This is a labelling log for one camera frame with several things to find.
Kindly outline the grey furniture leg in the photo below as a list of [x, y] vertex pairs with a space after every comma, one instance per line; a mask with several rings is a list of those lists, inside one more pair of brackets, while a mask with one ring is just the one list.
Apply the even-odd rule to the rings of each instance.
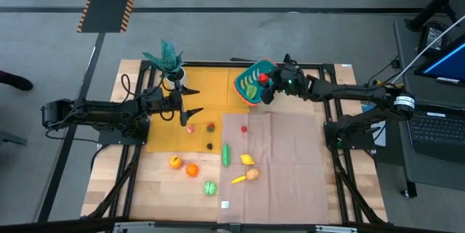
[[21, 146], [25, 146], [27, 144], [27, 139], [22, 137], [16, 136], [14, 134], [7, 133], [5, 131], [0, 131], [0, 145], [2, 143], [11, 142], [13, 144], [18, 144]]

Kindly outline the black aluminium table frame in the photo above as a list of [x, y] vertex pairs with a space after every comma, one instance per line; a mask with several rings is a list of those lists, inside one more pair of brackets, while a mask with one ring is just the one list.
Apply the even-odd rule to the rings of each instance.
[[[251, 62], [209, 62], [191, 61], [187, 62], [186, 68], [190, 70], [231, 70], [233, 75], [239, 74], [247, 68]], [[131, 78], [136, 77], [142, 60], [121, 60], [117, 77], [127, 73]], [[301, 67], [320, 66], [325, 73], [327, 81], [331, 76], [336, 78], [338, 84], [355, 84], [355, 74], [350, 64], [303, 64]], [[323, 103], [312, 103], [300, 101], [290, 102], [291, 98], [284, 99], [292, 104], [290, 113], [306, 113], [314, 116], [316, 120], [323, 123], [326, 114]], [[336, 175], [334, 173], [333, 161], [329, 150], [324, 142], [323, 128], [318, 130], [320, 134], [319, 149], [323, 158], [328, 221], [330, 224], [342, 222], [341, 205], [336, 185]], [[123, 155], [123, 146], [108, 146], [96, 157], [90, 175], [86, 197], [81, 209], [81, 216], [89, 215], [95, 211], [97, 206], [104, 200], [110, 189], [114, 186], [117, 171], [125, 169], [132, 157], [134, 147], [130, 146], [126, 150], [126, 157]], [[220, 180], [220, 155], [185, 152], [183, 160], [200, 161], [200, 175], [189, 179], [187, 175], [181, 175], [177, 170], [168, 166], [170, 152], [147, 152], [145, 146], [141, 150], [139, 165], [137, 166], [135, 183], [132, 191], [131, 204], [129, 206], [129, 218], [144, 220], [167, 220], [167, 221], [193, 221], [193, 222], [216, 222], [218, 211], [222, 201], [219, 193], [214, 196], [207, 196], [201, 191], [201, 182]], [[340, 161], [347, 173], [353, 171], [357, 190], [363, 196], [373, 212], [383, 221], [387, 221], [387, 212], [381, 195], [381, 187], [377, 176], [375, 162], [368, 153], [362, 150], [350, 150], [350, 161], [352, 167], [346, 163], [349, 157], [340, 156]], [[123, 185], [117, 202], [115, 215], [110, 214], [110, 208], [105, 211], [104, 217], [123, 215], [124, 203], [130, 179]], [[350, 221], [355, 218], [355, 200], [352, 200], [350, 192], [346, 186], [344, 188], [344, 200], [347, 208], [347, 216]]]

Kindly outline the teal basket orange rim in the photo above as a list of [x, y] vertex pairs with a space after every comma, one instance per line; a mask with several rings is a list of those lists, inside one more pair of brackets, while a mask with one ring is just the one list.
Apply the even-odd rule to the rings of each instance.
[[[278, 66], [277, 63], [270, 59], [263, 59], [255, 62], [250, 67], [246, 68], [238, 77], [234, 80], [234, 87], [238, 95], [250, 106], [256, 106], [262, 102], [261, 92], [263, 89], [262, 84], [259, 83], [260, 73], [269, 73], [273, 68]], [[257, 94], [253, 100], [249, 100], [246, 97], [246, 87], [249, 84], [253, 84], [257, 87]]]

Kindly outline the black metal stand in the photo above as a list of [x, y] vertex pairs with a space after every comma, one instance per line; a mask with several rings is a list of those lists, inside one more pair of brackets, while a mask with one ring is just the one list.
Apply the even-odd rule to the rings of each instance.
[[458, 19], [450, 7], [449, 1], [451, 0], [432, 0], [415, 18], [405, 21], [407, 28], [412, 31], [420, 31], [440, 11], [444, 11], [453, 23], [457, 23]]

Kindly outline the artificial plant white pot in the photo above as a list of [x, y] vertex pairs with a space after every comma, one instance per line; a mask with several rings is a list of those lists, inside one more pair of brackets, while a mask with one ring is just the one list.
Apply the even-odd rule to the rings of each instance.
[[184, 86], [187, 84], [185, 62], [182, 60], [183, 52], [177, 53], [172, 41], [161, 40], [161, 55], [159, 57], [149, 52], [142, 54], [154, 64], [157, 70], [162, 72], [163, 84], [167, 84], [170, 89], [175, 87], [175, 83]]

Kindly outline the pale pink cloth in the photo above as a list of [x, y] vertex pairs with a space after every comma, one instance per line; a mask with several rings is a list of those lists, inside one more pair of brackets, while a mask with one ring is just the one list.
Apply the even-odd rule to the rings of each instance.
[[[219, 179], [219, 223], [317, 224], [329, 220], [326, 179], [315, 118], [308, 114], [225, 114], [222, 143], [230, 166]], [[244, 165], [242, 154], [253, 157]], [[231, 184], [257, 168], [259, 178]], [[229, 208], [221, 208], [228, 201]]]

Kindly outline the black laptop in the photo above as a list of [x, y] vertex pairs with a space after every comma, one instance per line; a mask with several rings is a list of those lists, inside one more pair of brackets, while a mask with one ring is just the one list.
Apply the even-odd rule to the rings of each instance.
[[465, 164], [465, 108], [396, 102], [405, 150], [448, 163]]

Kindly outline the computer monitor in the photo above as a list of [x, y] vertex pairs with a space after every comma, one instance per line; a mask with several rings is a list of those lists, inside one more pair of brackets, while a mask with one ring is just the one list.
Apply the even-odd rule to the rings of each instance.
[[440, 83], [465, 86], [465, 33], [414, 70], [414, 74]]

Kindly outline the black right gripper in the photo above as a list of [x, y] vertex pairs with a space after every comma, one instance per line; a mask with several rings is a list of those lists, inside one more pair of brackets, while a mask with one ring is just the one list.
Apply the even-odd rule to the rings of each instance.
[[261, 92], [262, 102], [269, 105], [274, 100], [275, 90], [286, 95], [305, 97], [307, 94], [308, 81], [306, 75], [295, 64], [285, 64], [273, 68], [267, 76], [274, 87], [265, 87]]

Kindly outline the black power adapter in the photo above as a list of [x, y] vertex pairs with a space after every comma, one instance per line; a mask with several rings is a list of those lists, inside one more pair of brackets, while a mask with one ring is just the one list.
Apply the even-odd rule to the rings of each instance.
[[448, 44], [448, 36], [444, 35], [437, 41], [438, 38], [444, 31], [447, 30], [447, 25], [438, 21], [428, 22], [422, 29], [419, 51], [425, 50], [423, 55], [425, 57], [432, 57], [433, 55], [439, 54]]

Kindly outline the black desk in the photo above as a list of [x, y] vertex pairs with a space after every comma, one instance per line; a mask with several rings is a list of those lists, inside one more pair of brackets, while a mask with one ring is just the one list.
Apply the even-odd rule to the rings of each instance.
[[[394, 22], [400, 65], [406, 67], [417, 55], [419, 32], [408, 30], [405, 22]], [[413, 73], [410, 68], [402, 76], [405, 90], [415, 97], [416, 108], [425, 106], [437, 113], [454, 111], [465, 116], [465, 87], [441, 84]], [[406, 121], [394, 123], [389, 132], [397, 133], [403, 154], [403, 168], [409, 183], [428, 184], [465, 191], [465, 145], [455, 151], [446, 144], [430, 144], [433, 156], [413, 150], [411, 130]]]

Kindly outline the black overhead crossbar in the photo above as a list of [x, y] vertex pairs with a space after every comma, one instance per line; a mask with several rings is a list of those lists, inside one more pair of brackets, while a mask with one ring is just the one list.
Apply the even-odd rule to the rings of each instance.
[[[127, 229], [139, 228], [175, 228], [175, 229], [224, 229], [229, 233], [245, 233], [249, 230], [287, 230], [315, 233], [319, 224], [218, 224], [213, 222], [193, 221], [130, 221], [124, 217], [81, 218], [67, 221], [48, 221], [29, 224], [0, 226], [0, 233], [122, 233]], [[357, 228], [358, 233], [451, 233], [430, 229], [415, 229], [391, 224], [366, 224], [349, 222], [345, 224], [328, 224]]]

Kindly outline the silver bracket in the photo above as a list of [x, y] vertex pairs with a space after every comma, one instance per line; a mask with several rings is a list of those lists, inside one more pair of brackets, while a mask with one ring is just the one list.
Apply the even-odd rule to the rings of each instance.
[[315, 233], [358, 233], [357, 228], [345, 226], [316, 225]]

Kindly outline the black striped-edge floor mat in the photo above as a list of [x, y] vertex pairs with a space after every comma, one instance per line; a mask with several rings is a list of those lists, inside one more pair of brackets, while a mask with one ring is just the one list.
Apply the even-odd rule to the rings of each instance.
[[79, 33], [126, 32], [135, 0], [87, 0], [77, 26]]

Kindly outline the person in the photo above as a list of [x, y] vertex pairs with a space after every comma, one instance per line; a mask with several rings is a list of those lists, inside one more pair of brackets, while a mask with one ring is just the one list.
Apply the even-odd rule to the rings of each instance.
[[27, 78], [3, 70], [0, 70], [0, 83], [10, 85], [21, 91], [30, 91], [33, 89], [33, 84]]

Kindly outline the yellow cloth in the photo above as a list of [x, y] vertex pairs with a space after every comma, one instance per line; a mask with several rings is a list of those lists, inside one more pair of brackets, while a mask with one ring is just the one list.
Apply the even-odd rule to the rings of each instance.
[[[235, 78], [243, 72], [242, 68], [186, 67], [189, 89], [199, 90], [199, 94], [183, 96], [186, 110], [203, 107], [181, 126], [179, 113], [164, 121], [159, 114], [151, 116], [146, 150], [148, 152], [204, 152], [219, 154], [222, 149], [223, 115], [225, 113], [249, 113], [250, 106], [238, 95], [234, 88]], [[214, 132], [206, 130], [213, 123]], [[189, 134], [187, 127], [194, 126]]]

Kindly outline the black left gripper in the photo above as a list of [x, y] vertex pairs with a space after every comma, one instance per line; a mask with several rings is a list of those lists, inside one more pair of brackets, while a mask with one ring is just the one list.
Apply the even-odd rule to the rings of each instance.
[[[164, 90], [169, 92], [169, 95], [163, 98], [168, 108], [167, 110], [160, 113], [160, 117], [164, 121], [172, 120], [174, 118], [174, 112], [177, 111], [179, 113], [179, 120], [181, 126], [186, 126], [188, 118], [203, 110], [203, 107], [188, 110], [187, 112], [184, 110], [182, 95], [199, 94], [200, 92], [198, 90], [189, 89], [183, 86], [179, 81], [174, 82], [174, 87], [172, 89], [169, 89], [165, 85], [164, 81], [161, 81], [161, 85]], [[171, 116], [169, 118], [163, 116], [163, 114], [167, 112], [171, 112]]]

